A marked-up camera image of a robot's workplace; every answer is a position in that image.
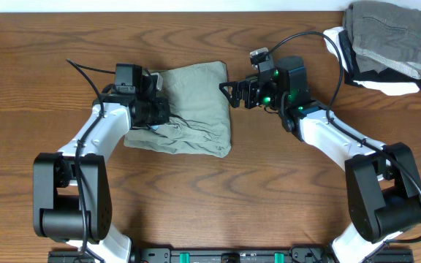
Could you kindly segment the khaki green shorts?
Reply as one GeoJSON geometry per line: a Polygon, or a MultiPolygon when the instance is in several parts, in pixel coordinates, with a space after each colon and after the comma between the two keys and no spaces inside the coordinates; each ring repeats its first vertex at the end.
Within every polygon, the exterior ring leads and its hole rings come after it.
{"type": "Polygon", "coordinates": [[[227,82],[227,65],[214,61],[159,74],[164,80],[161,95],[170,103],[170,121],[129,131],[124,145],[169,154],[224,158],[231,150],[230,106],[219,84],[227,82]]]}

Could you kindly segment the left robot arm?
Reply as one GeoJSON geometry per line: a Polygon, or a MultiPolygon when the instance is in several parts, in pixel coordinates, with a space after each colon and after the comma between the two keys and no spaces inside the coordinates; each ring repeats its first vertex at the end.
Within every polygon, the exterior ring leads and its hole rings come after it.
{"type": "Polygon", "coordinates": [[[106,163],[133,130],[167,123],[170,106],[159,96],[163,78],[136,64],[117,64],[114,82],[94,89],[91,115],[55,153],[33,163],[33,228],[37,236],[71,246],[49,262],[140,262],[140,249],[113,226],[106,163]]]}

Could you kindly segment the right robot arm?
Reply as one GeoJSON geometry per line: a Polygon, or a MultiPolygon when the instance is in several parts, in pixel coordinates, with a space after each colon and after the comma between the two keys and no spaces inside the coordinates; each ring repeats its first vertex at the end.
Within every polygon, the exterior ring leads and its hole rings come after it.
{"type": "Polygon", "coordinates": [[[323,262],[401,262],[405,254],[384,248],[421,224],[421,179],[411,149],[386,145],[346,125],[311,96],[299,56],[254,64],[257,73],[238,82],[220,83],[231,107],[265,106],[284,129],[332,159],[346,176],[351,224],[334,239],[323,262]]]}

